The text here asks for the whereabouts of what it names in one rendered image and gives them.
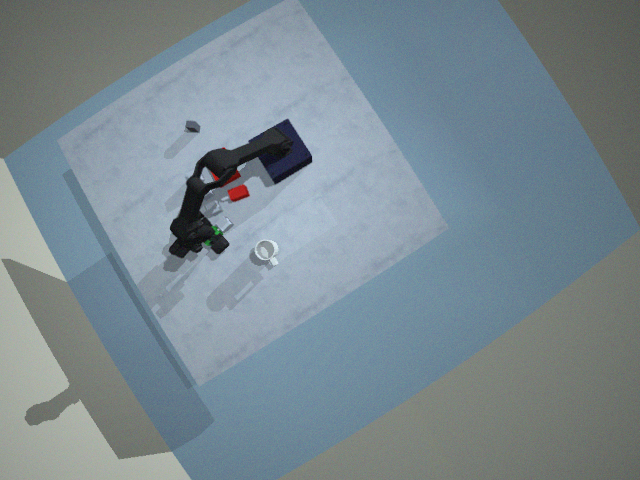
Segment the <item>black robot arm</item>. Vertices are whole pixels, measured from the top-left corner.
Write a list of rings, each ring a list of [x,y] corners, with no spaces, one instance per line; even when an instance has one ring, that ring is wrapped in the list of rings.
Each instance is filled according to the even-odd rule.
[[[186,191],[179,212],[170,230],[178,238],[169,248],[169,253],[183,259],[191,250],[199,253],[206,235],[204,223],[197,218],[204,196],[212,189],[223,186],[235,173],[237,167],[265,153],[277,156],[278,159],[290,154],[293,140],[279,128],[264,131],[263,137],[240,146],[234,150],[214,149],[206,153],[195,166],[193,175],[186,181]],[[279,159],[279,160],[280,160]],[[219,180],[210,183],[202,182],[204,168],[214,173]]]

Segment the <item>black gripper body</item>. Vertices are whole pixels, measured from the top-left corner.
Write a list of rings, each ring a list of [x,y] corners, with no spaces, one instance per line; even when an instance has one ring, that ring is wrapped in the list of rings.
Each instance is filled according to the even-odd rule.
[[[213,229],[213,227],[208,222],[205,222],[203,219],[201,219],[202,217],[205,217],[205,216],[202,212],[199,211],[197,218],[204,223],[204,226],[206,227],[206,235],[202,239],[197,239],[197,240],[199,242],[203,239],[205,239],[204,242],[206,242],[207,240],[209,241],[213,240],[212,241],[213,246],[211,247],[213,252],[215,254],[221,254],[230,245],[230,243],[224,237],[220,237],[219,235],[216,235],[214,233],[216,231]]]

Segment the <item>red tray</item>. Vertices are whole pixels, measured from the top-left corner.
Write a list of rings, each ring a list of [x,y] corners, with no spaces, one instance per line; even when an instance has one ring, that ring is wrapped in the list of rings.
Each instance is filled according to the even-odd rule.
[[[212,172],[211,172],[211,173],[212,173]],[[214,173],[212,173],[212,175],[214,176],[214,178],[215,178],[215,180],[216,180],[216,181],[217,181],[217,180],[219,180],[219,178],[218,178]],[[231,178],[230,178],[230,179],[229,179],[229,180],[228,180],[228,181],[227,181],[223,186],[225,186],[225,185],[227,185],[227,184],[231,183],[232,181],[234,181],[234,180],[236,180],[236,179],[238,179],[238,178],[240,178],[240,177],[241,177],[241,176],[240,176],[240,174],[239,174],[238,170],[236,170],[236,173],[235,173],[235,174],[234,174],[234,175],[233,175],[233,176],[232,176],[232,177],[231,177]],[[221,186],[221,187],[223,187],[223,186]]]

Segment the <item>white mug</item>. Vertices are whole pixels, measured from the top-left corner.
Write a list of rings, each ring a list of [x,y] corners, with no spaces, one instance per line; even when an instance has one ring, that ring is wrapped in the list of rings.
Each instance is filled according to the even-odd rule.
[[[261,240],[255,246],[255,254],[261,260],[270,260],[273,266],[278,262],[275,256],[278,254],[278,245],[272,240]]]

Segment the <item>red block with white cylindrical pin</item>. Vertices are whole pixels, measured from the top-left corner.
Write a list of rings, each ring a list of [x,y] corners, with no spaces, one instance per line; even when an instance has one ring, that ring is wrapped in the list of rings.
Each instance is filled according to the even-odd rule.
[[[241,185],[236,188],[230,189],[227,192],[229,196],[222,198],[221,199],[222,202],[228,200],[229,198],[235,202],[250,196],[248,188],[245,185]]]

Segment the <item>green gauge with white pin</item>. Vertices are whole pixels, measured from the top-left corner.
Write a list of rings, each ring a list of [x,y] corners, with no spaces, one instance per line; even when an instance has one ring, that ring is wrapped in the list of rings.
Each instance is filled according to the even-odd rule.
[[[214,232],[216,235],[217,235],[217,234],[219,234],[219,233],[221,233],[221,234],[223,235],[223,233],[220,231],[220,228],[217,228],[216,226],[212,226],[212,227],[213,227],[213,229],[216,231],[216,232]],[[211,241],[212,241],[212,240],[211,240]],[[210,242],[211,242],[211,241],[207,240],[207,241],[206,241],[206,242],[204,242],[204,243],[205,243],[207,246],[212,246],[212,245],[210,244]]]

